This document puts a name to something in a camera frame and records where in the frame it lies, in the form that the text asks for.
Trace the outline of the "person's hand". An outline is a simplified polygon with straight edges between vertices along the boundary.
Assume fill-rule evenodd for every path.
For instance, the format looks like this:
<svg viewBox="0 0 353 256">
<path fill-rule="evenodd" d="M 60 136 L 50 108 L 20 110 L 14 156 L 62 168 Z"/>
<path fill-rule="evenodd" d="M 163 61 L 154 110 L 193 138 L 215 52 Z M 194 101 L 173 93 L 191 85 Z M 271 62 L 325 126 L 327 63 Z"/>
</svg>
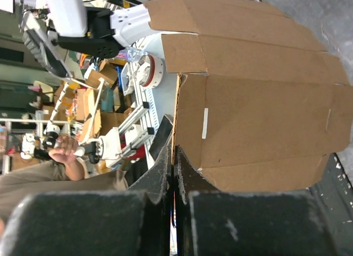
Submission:
<svg viewBox="0 0 353 256">
<path fill-rule="evenodd" d="M 77 156 L 74 154 L 78 148 L 76 139 L 68 135 L 59 135 L 57 142 L 59 146 L 49 150 L 49 156 L 56 162 L 64 164 L 66 167 L 76 162 Z"/>
</svg>

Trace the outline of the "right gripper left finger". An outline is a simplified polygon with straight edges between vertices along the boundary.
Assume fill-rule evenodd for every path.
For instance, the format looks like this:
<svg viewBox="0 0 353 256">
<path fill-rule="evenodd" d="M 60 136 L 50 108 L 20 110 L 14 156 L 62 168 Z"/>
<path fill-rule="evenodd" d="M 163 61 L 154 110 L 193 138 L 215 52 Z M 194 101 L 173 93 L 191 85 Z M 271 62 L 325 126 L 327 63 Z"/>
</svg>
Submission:
<svg viewBox="0 0 353 256">
<path fill-rule="evenodd" d="M 169 189 L 170 157 L 170 146 L 163 146 L 153 167 L 134 182 L 128 190 L 143 191 L 152 203 L 159 203 L 166 196 Z"/>
</svg>

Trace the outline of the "brown cardboard box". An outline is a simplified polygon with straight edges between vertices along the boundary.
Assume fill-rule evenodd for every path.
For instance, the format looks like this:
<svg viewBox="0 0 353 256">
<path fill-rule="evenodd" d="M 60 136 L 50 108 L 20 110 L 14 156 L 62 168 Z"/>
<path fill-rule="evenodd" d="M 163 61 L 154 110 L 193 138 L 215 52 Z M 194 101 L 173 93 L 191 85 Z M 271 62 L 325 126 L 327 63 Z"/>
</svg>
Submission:
<svg viewBox="0 0 353 256">
<path fill-rule="evenodd" d="M 153 0 L 166 69 L 177 75 L 172 162 L 223 191 L 320 181 L 350 140 L 352 86 L 305 26 L 251 0 Z"/>
</svg>

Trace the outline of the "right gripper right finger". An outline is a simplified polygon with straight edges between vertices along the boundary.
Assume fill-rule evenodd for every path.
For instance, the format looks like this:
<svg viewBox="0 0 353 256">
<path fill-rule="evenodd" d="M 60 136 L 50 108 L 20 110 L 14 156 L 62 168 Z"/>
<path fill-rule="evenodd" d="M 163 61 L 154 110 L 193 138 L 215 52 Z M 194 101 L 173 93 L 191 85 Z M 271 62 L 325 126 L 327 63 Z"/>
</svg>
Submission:
<svg viewBox="0 0 353 256">
<path fill-rule="evenodd" d="M 178 195 L 184 204 L 188 203 L 191 191 L 217 191 L 218 189 L 197 171 L 181 147 L 175 148 L 174 175 Z"/>
</svg>

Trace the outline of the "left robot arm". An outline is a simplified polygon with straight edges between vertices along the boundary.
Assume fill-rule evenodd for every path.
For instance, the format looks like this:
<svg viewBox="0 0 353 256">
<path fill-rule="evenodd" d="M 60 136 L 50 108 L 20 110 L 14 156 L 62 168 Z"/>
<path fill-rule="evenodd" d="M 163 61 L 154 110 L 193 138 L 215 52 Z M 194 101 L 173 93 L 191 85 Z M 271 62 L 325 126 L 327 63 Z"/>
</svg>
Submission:
<svg viewBox="0 0 353 256">
<path fill-rule="evenodd" d="M 23 14 L 23 43 L 34 59 L 58 78 L 72 74 L 56 47 L 113 58 L 119 51 L 139 39 L 155 34 L 151 17 L 144 4 L 112 11 L 108 8 L 86 7 L 82 0 L 45 0 L 53 27 L 44 31 L 33 15 Z"/>
</svg>

